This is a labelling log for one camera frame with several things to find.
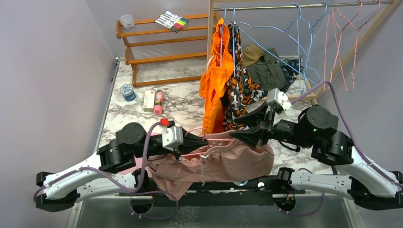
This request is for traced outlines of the pink shorts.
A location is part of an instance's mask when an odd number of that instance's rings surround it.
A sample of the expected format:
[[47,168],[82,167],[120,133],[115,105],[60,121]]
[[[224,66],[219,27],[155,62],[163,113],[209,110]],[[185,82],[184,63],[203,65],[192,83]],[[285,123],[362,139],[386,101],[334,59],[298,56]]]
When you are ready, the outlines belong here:
[[251,148],[230,137],[230,131],[209,134],[208,138],[229,138],[232,142],[209,142],[192,152],[206,152],[200,156],[182,157],[177,161],[173,155],[153,156],[146,162],[157,187],[176,200],[182,197],[192,183],[240,182],[269,175],[275,159],[269,144]]

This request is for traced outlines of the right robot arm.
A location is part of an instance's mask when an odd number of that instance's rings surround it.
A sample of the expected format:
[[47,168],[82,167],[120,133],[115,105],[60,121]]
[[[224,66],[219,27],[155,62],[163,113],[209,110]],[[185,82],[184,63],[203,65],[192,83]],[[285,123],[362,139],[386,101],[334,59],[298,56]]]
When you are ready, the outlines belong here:
[[257,110],[235,119],[247,130],[231,133],[233,138],[255,148],[269,140],[278,141],[283,147],[298,152],[311,150],[311,157],[344,174],[321,175],[292,168],[280,168],[274,180],[266,183],[266,189],[274,194],[303,190],[331,193],[352,200],[356,205],[370,210],[400,209],[403,195],[398,185],[403,181],[399,171],[379,174],[379,167],[366,163],[366,157],[357,151],[352,139],[338,130],[338,117],[327,109],[314,105],[303,110],[297,122],[274,117],[281,111],[275,105],[265,112],[266,104]]

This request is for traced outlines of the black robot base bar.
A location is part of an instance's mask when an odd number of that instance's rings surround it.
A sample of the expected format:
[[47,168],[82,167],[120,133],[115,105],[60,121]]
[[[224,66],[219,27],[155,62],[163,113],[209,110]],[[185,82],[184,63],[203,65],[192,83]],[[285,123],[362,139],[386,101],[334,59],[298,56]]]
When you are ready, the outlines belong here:
[[[140,192],[154,191],[145,196],[136,196],[129,193],[119,193],[120,197],[130,197],[136,204],[152,204],[156,207],[175,206],[175,201],[164,193],[158,193],[153,178],[143,184]],[[185,194],[178,198],[179,206],[273,206],[274,198],[293,197],[294,194],[303,194],[304,190],[292,190],[290,185],[278,180],[275,175],[266,175],[249,180],[245,185],[238,186],[229,182],[192,183]]]

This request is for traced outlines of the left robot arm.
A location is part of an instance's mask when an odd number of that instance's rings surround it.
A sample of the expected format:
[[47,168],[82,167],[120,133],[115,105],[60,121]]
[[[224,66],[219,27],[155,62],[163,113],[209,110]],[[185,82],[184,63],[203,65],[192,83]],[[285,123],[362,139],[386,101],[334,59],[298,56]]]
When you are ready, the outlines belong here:
[[128,123],[82,162],[58,173],[37,173],[39,189],[33,201],[38,209],[59,212],[96,196],[125,192],[144,195],[151,190],[145,170],[149,157],[173,155],[181,160],[206,145],[206,139],[167,119],[154,123],[148,131],[140,123]]

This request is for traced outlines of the camouflage orange black shorts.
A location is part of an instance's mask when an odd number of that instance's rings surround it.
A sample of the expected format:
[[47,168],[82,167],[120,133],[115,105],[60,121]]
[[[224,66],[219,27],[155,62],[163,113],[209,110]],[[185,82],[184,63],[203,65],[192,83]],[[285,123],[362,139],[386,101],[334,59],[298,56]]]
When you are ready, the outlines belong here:
[[233,21],[235,43],[235,75],[227,81],[227,97],[225,99],[225,120],[223,127],[228,130],[243,130],[245,125],[235,123],[237,117],[247,114],[248,105],[251,105],[264,96],[260,84],[255,83],[243,64],[240,30]]

